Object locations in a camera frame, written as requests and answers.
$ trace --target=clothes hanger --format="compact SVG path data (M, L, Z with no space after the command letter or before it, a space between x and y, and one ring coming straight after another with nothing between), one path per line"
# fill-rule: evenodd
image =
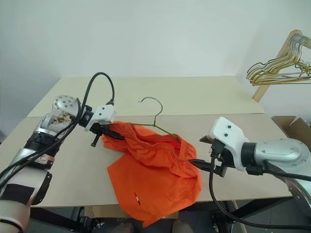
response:
M248 74L249 80L254 80L254 83L257 81L257 77L260 76L262 73L269 74L269 70L273 67L277 67L280 64L283 64L284 62L287 62L292 59L294 54L296 55L296 50L294 49L295 43L293 43L293 38L289 42L289 52L280 58L271 59L267 63L265 63L263 66L258 67L256 69L253 69L250 74Z
M160 102L158 99L154 98L154 97L145 97L145 98L143 98L141 101L138 101L138 102L141 103L141 102L143 102L145 99L153 99L153 100L157 101L157 102L161 105L161 110L160 110L160 112L159 112L158 114L155 115L154 123L153 123L153 124L131 123L131 125L153 126L153 127L155 127L155 128L158 128L158 129L162 130L163 132L165 132L165 133L167 133L167 134L173 136L173 137L179 142L179 138L178 138L175 134L170 133L170 132L168 132L167 130L165 130L165 129L159 127L158 125L156 125L156 117L157 117L160 113L162 113L162 110L163 110L163 105L161 104L161 102Z
M257 67L251 68L252 70L249 69L248 73L247 73L247 79L253 80L258 75L261 75L262 73L264 73L264 74L269 74L269 73L270 74L276 74L277 71L275 71L275 72L272 71L275 67L279 67L281 65L284 65L285 63L289 63L289 62L292 62L294 60L295 61L299 60L299 53L297 53L299 51L299 49L296 47L300 46L301 44L299 44L299 42L297 41L298 39L301 39L300 35L294 35L291 38L291 40L289 41L289 52L285 56L280 57L280 58L271 59L265 64L260 63L260 64L262 64L262 66L258 65Z
M310 65L308 63L305 63L303 61L300 60L301 54L302 54L302 45L308 41L309 38L303 35L296 35L293 36L293 39L291 40L291 44L295 45L295 49L293 52L293 57L291 60L286 61L284 63L278 64L277 66L271 67L268 71L264 71L262 74L260 74L259 76L257 76L254 79L254 82L256 83L260 83L260 81L258 81L260 78L265 81L267 79L269 79L270 76L274 77L274 80L279 79L279 81L277 82L270 82L270 84L286 84L286 83L290 83L290 82L297 82L297 81L305 81L306 79L309 79L311 77L309 77L310 74ZM299 68L301 70L301 72L299 72L299 76L289 76L289 73L286 74L278 74L278 72L286 67L290 67L290 66L295 66L295 68Z
M265 64L254 64L247 72L247 79L249 79L253 85L290 84L311 79L310 64L300 60L302 54L301 48L305 42L309 40L310 39L306 36L300 34L294 35L289 41L289 52L286 56L269 60ZM290 66L299 68L301 71L278 74L280 70Z

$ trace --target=table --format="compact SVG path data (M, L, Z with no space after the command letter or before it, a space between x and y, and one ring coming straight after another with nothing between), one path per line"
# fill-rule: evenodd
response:
M62 78L51 89L1 144L0 170L3 170L19 148L24 146L42 116L50 111L53 99L60 94L70 94L82 100L88 80L89 78ZM99 84L103 84L104 81L106 82L103 79L98 80ZM214 120L220 116L228 118L242 128L245 136L253 142L286 137L233 77L181 80L138 78L116 79L114 82L117 120L152 122L153 117L150 115L157 112L156 103L138 104L136 100L145 96L159 98L164 110L163 116L157 118L157 124L193 144L199 159L210 160L207 153L210 145L199 142L199 139L208 134ZM110 99L110 87L107 83L94 85L87 104L96 108ZM97 147L91 147L94 137L94 134L86 133L83 128L77 126L65 140L55 157L51 169L53 179L39 207L118 203L106 167L120 158L122 153L104 148L100 141ZM211 201L207 188L208 173L201 171L201 176L203 189L198 201ZM231 168L228 169L225 178L215 176L214 191L219 200L290 196L284 183L271 175L250 176Z

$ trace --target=orange shirt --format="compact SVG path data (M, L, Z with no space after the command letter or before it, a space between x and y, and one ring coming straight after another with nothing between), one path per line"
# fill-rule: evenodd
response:
M107 170L126 213L147 227L196 201L202 185L199 170L188 162L196 158L190 143L120 121L110 130L125 138L102 136L105 147L125 152Z

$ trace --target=cardboard box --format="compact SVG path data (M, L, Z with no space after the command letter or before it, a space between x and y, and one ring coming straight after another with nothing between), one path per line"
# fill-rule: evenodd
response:
M119 205L93 205L85 207L85 215L87 217L130 217ZM178 219L179 213L174 212L163 218Z
M274 116L272 120L289 138L303 142L311 150L311 128L303 119L295 116Z

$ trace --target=metal hanger hook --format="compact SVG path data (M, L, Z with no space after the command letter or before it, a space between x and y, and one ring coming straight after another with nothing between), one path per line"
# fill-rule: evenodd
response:
M162 113L163 105L161 104L161 102L160 102L158 99L156 99L156 98L154 98L154 97L150 97L150 96L145 97L145 98L143 98L141 101L138 101L138 102L141 103L141 102L143 102L145 99L153 99L153 100L157 101L157 102L161 105L161 110L160 110L160 112L159 112L158 114L155 115L155 119L154 119L154 126L155 126L155 125L156 125L156 117L157 117L160 113Z

